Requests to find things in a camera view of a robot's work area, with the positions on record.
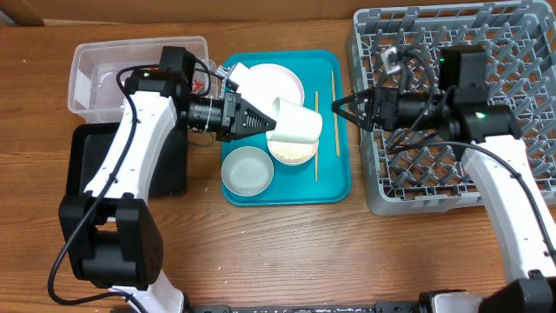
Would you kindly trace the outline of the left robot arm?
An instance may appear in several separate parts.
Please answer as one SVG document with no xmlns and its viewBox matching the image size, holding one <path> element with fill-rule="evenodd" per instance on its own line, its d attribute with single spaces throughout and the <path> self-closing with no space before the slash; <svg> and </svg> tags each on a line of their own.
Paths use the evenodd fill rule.
<svg viewBox="0 0 556 313">
<path fill-rule="evenodd" d="M 189 312 L 186 294 L 162 271 L 163 241 L 147 200 L 167 136 L 179 122 L 222 142 L 258 135 L 276 120 L 235 92 L 194 93 L 207 65 L 183 47 L 165 46 L 156 64 L 135 65 L 116 81 L 122 121 L 100 168 L 78 195 L 65 195 L 65 240 L 48 278 L 52 300 L 70 306 L 118 296 L 137 312 Z"/>
</svg>

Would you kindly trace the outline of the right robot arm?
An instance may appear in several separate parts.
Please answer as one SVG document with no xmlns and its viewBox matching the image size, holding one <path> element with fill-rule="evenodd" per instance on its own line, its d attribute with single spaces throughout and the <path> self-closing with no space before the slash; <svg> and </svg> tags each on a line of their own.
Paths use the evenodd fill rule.
<svg viewBox="0 0 556 313">
<path fill-rule="evenodd" d="M 406 63 L 418 54 L 396 47 L 381 52 L 397 87 L 375 86 L 336 100 L 332 110 L 370 131 L 427 131 L 413 144 L 393 143 L 387 153 L 450 147 L 475 184 L 497 236 L 506 286 L 490 296 L 464 290 L 423 292 L 404 312 L 553 312 L 555 222 L 536 184 L 517 118 L 506 105 L 488 102 L 487 52 L 479 45 L 440 51 L 439 80 L 425 93 L 409 90 Z"/>
</svg>

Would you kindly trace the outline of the white round plate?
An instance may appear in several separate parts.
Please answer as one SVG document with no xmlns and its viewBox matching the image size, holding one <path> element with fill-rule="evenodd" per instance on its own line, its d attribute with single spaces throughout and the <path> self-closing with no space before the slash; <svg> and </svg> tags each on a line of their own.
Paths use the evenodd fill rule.
<svg viewBox="0 0 556 313">
<path fill-rule="evenodd" d="M 269 87 L 278 97 L 303 106 L 305 90 L 300 78 L 289 68 L 276 63 L 253 65 L 249 71 L 265 87 Z"/>
</svg>

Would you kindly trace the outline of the white cup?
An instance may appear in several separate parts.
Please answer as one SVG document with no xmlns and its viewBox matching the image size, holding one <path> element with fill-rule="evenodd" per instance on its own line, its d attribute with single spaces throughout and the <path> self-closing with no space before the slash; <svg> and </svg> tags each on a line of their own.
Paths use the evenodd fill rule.
<svg viewBox="0 0 556 313">
<path fill-rule="evenodd" d="M 276 125 L 266 133 L 269 141 L 286 143 L 315 143 L 323 126 L 320 113 L 277 97 L 271 105 L 271 117 Z"/>
</svg>

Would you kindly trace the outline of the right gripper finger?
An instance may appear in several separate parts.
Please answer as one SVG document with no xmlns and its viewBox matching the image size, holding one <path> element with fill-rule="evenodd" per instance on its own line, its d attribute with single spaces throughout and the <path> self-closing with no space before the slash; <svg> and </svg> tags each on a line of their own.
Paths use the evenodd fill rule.
<svg viewBox="0 0 556 313">
<path fill-rule="evenodd" d="M 373 118 L 366 111 L 359 110 L 356 113 L 352 114 L 349 113 L 348 111 L 335 108 L 333 109 L 333 112 L 336 113 L 338 116 L 343 117 L 345 120 L 349 121 L 350 123 L 356 125 L 361 130 L 371 132 L 374 128 Z"/>
<path fill-rule="evenodd" d="M 354 104 L 355 106 L 357 106 L 360 103 L 368 103 L 371 100 L 372 95 L 373 95 L 373 90 L 366 89 L 354 93 L 351 96 L 343 97 L 342 99 L 335 100 L 332 103 L 332 110 L 339 111 L 343 105 L 347 105 L 347 104 Z"/>
</svg>

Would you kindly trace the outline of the red snack wrapper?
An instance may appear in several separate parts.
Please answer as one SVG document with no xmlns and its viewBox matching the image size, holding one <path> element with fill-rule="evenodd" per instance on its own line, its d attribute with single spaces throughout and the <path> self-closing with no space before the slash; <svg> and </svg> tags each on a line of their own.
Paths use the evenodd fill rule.
<svg viewBox="0 0 556 313">
<path fill-rule="evenodd" d="M 205 84 L 195 79 L 195 67 L 172 69 L 162 66 L 146 70 L 141 74 L 146 80 L 146 90 L 158 91 L 162 95 L 187 96 L 189 94 L 201 95 L 205 90 Z"/>
</svg>

